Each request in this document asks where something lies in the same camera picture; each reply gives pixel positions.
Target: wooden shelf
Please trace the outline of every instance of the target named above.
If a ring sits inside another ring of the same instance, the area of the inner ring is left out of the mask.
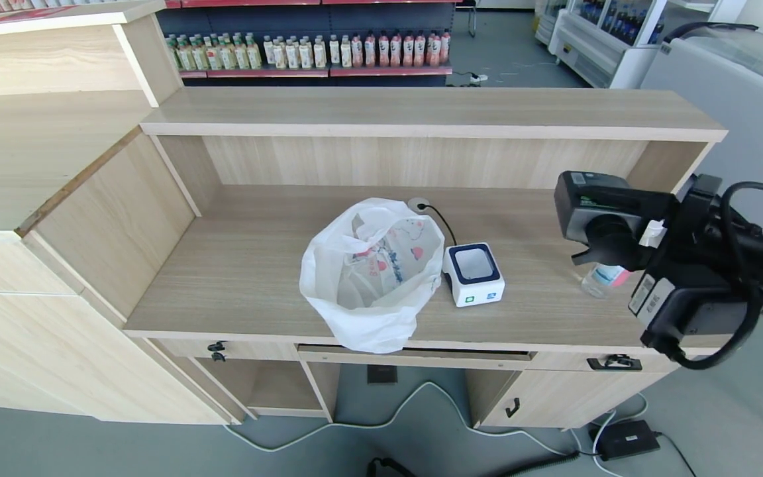
[[[76,5],[66,9],[41,9],[38,12],[53,11],[42,18],[21,19],[25,12],[0,13],[0,35],[24,33],[27,31],[57,30],[60,28],[92,27],[93,25],[127,24],[149,13],[166,8],[164,0],[138,0],[135,2],[92,3]]]
[[[248,407],[262,416],[326,417],[298,362],[261,360]]]
[[[696,10],[697,12],[711,13],[716,2],[689,2],[688,0],[667,0],[667,2],[678,5],[684,9]]]
[[[673,91],[610,89],[187,87],[140,126],[176,136],[679,142],[726,136]]]
[[[16,229],[149,111],[141,91],[0,96],[0,230]]]
[[[499,303],[456,308],[438,289],[417,317],[412,347],[636,352],[642,326],[627,310],[632,284],[607,301],[579,288],[584,248],[561,238],[551,190],[223,186],[197,218],[131,314],[125,331],[156,338],[264,339],[336,345],[327,324],[299,293],[308,242],[367,197],[426,196],[458,241],[487,241],[505,276]],[[690,337],[686,349],[719,346]]]
[[[343,68],[342,66],[331,67],[331,76],[436,76],[451,75],[452,66],[421,66],[414,67],[357,67]]]

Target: gray floor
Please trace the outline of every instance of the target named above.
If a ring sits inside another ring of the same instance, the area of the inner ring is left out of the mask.
[[[467,33],[467,12],[455,13],[449,60],[455,72],[487,75],[482,87],[588,87],[555,57],[532,30],[532,12],[476,13],[476,37]],[[453,75],[450,85],[469,84],[467,75]]]
[[[448,390],[466,410],[464,375],[459,370],[400,368],[394,386],[367,386],[365,366],[343,366],[336,420],[381,423],[420,383],[432,380]],[[638,407],[626,403],[625,413]],[[261,417],[237,426],[263,446],[275,447],[323,425],[318,419]],[[505,431],[505,429],[488,429]],[[569,452],[568,433],[529,429],[549,446]],[[590,440],[582,439],[584,446]],[[390,456],[418,477],[484,476],[550,454],[522,435],[481,437],[467,431],[455,407],[437,390],[421,390],[393,425],[375,431],[327,429],[278,453],[252,449],[221,426],[133,425],[0,409],[0,477],[94,477],[106,475],[163,477],[363,476],[374,456]],[[627,475],[682,475],[672,450],[610,464]],[[653,472],[644,469],[653,468]],[[546,468],[533,477],[604,475],[590,458]]]

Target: plastic bag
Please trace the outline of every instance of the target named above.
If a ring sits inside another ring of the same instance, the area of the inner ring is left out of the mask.
[[[350,350],[401,350],[440,284],[443,233],[404,202],[367,199],[311,239],[299,291]]]

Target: water bottle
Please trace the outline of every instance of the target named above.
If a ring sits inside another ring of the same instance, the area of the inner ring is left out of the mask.
[[[644,235],[639,244],[645,247],[657,247],[661,241],[661,233],[664,232],[664,224],[661,221],[649,221]],[[603,265],[597,263],[590,272],[582,278],[582,290],[589,293],[593,298],[608,298],[611,290],[626,282],[631,273],[618,265]]]

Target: drawer handle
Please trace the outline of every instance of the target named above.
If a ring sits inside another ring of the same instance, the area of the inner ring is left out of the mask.
[[[605,362],[599,362],[596,358],[588,358],[587,365],[593,371],[643,371],[641,360],[633,359],[629,355],[608,355]]]
[[[520,410],[520,398],[515,397],[514,398],[514,409],[509,409],[508,407],[505,408],[505,414],[508,417],[511,417],[516,413],[518,410]]]

